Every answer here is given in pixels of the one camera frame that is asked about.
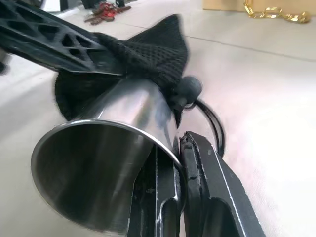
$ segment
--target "white floor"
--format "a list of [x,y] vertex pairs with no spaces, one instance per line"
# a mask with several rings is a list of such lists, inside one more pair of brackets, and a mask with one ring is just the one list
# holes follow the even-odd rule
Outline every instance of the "white floor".
[[[200,0],[138,0],[115,22],[90,26],[85,12],[66,19],[119,39],[179,13],[191,57],[185,74],[227,133],[224,160],[242,181],[268,237],[313,237],[316,205],[316,19],[297,25],[203,11]],[[30,175],[36,142],[63,118],[52,95],[55,73],[16,56],[0,77],[0,236],[96,237],[52,211]],[[184,115],[213,142],[199,111]]]

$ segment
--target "black lattice frame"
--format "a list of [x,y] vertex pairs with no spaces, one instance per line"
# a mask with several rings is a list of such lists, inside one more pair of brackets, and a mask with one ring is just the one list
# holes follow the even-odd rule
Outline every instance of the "black lattice frame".
[[93,33],[19,1],[0,0],[0,47],[55,71],[124,72]]

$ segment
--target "black rubber knob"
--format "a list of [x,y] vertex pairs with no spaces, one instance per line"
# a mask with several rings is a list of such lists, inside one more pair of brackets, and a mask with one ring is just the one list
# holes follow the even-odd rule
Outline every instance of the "black rubber knob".
[[175,92],[187,100],[187,104],[193,103],[201,94],[203,89],[202,83],[192,76],[182,78]]

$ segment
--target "gold chain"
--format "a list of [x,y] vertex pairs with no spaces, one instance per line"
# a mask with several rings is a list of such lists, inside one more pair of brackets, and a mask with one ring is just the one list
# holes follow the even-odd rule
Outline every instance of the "gold chain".
[[251,18],[284,18],[287,21],[296,23],[308,23],[311,20],[311,15],[304,11],[300,15],[285,14],[280,7],[267,7],[261,13],[255,13],[252,10],[252,0],[244,0],[244,7]]

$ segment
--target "black knit fabric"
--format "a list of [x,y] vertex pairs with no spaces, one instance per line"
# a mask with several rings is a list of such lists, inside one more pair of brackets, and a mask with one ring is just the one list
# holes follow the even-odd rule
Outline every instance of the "black knit fabric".
[[[128,40],[95,34],[126,67],[127,75],[150,79],[167,99],[172,96],[188,59],[177,15],[163,19]],[[55,83],[55,95],[61,113],[67,120],[75,118],[86,105],[125,77],[60,73]]]

